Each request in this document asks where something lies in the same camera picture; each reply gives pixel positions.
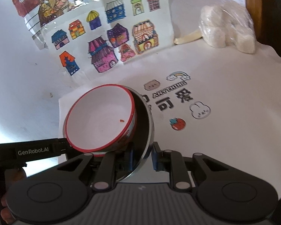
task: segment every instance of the strawberry sticker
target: strawberry sticker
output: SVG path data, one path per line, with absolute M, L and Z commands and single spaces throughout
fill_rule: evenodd
M 180 118 L 173 118 L 173 119 L 170 119 L 170 124 L 172 126 L 172 129 L 174 130 L 182 130 L 185 128 L 185 121 L 183 119 L 180 119 Z

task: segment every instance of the blue roof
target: blue roof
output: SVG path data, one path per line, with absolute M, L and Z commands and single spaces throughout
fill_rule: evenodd
M 61 37 L 66 36 L 66 35 L 67 35 L 67 33 L 64 32 L 63 30 L 56 31 L 56 32 L 51 36 L 52 43 L 54 43 L 55 41 L 59 40 Z

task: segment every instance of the rainbow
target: rainbow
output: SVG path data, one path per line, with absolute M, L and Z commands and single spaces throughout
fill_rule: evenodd
M 177 79 L 178 77 L 180 77 L 180 79 L 184 80 L 184 81 L 191 79 L 191 77 L 187 73 L 182 72 L 182 71 L 177 71 L 177 72 L 171 73 L 167 77 L 167 80 L 173 81 L 173 80 Z

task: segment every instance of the ribbed gray panel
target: ribbed gray panel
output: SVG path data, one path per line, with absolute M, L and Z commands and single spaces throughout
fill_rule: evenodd
M 17 221 L 15 225 L 26 223 Z M 62 225 L 231 225 L 198 208 L 191 195 L 168 184 L 119 183 L 107 193 L 95 194 L 89 205 Z M 255 225 L 271 225 L 269 221 Z

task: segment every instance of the chinese character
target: chinese character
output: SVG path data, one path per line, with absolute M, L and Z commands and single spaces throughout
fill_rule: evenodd
M 181 99 L 181 103 L 184 103 L 184 101 L 189 102 L 190 100 L 193 100 L 193 98 L 189 95 L 191 92 L 185 88 L 176 92 L 175 94 L 177 95 L 177 98 Z
M 144 100 L 148 103 L 150 101 L 149 97 L 147 95 L 142 95 L 142 97 L 144 98 Z
M 159 100 L 159 101 L 156 101 L 155 103 L 156 103 L 156 105 L 158 105 L 158 104 L 160 104 L 160 103 L 162 103 L 162 102 L 164 102 L 164 101 L 165 101 L 167 104 L 169 104 L 169 108 L 170 108 L 170 109 L 174 107 L 174 105 L 173 105 L 173 103 L 171 102 L 171 100 L 170 100 L 169 97 L 163 98 L 163 99 L 161 99 L 161 100 Z M 166 103 L 162 103 L 162 104 L 160 104 L 160 105 L 158 106 L 161 111 L 167 109 L 167 104 L 166 104 Z

